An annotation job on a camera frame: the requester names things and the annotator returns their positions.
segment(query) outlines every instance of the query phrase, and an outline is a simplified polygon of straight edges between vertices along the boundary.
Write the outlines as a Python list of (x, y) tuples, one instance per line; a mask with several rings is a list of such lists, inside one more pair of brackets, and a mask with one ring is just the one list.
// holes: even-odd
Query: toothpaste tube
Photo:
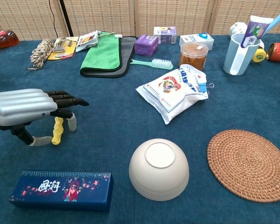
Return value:
[(241, 47), (245, 48), (249, 45), (257, 44), (272, 21), (273, 18), (264, 18), (251, 15), (248, 28), (241, 43)]

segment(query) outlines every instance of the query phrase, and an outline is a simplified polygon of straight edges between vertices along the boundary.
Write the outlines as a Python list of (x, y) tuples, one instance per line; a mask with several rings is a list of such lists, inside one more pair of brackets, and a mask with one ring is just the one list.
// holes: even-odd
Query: woven room divider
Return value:
[[(280, 0), (215, 0), (210, 19), (210, 34), (229, 34), (235, 22), (248, 24), (250, 15), (275, 18), (280, 14)], [(269, 33), (280, 33), (280, 23)]]
[(214, 0), (135, 0), (136, 35), (176, 26), (178, 35), (207, 32)]
[(74, 36), (100, 30), (135, 35), (133, 0), (65, 0)]
[[(51, 0), (59, 37), (68, 36), (59, 0)], [(0, 31), (12, 29), (20, 40), (56, 38), (48, 0), (0, 0)]]

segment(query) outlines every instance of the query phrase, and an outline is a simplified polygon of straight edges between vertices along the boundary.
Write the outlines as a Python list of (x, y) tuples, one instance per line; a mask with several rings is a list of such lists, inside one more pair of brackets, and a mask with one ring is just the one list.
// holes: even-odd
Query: rope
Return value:
[(27, 70), (41, 69), (52, 52), (53, 42), (50, 39), (44, 39), (38, 44), (37, 48), (32, 51), (30, 61), (33, 64), (33, 68), (26, 68)]

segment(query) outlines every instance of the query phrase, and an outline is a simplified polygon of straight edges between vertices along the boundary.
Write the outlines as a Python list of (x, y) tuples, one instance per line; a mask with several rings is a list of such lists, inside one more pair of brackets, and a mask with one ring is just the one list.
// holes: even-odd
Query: brush bristles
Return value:
[(172, 66), (171, 61), (162, 59), (153, 59), (152, 64), (156, 68), (170, 68)]

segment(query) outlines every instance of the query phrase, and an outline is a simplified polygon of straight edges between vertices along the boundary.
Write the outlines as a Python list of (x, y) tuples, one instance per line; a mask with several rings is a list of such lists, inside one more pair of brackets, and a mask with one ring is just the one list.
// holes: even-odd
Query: woven coaster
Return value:
[(207, 149), (210, 170), (228, 190), (256, 202), (280, 200), (280, 150), (242, 130), (216, 134)]

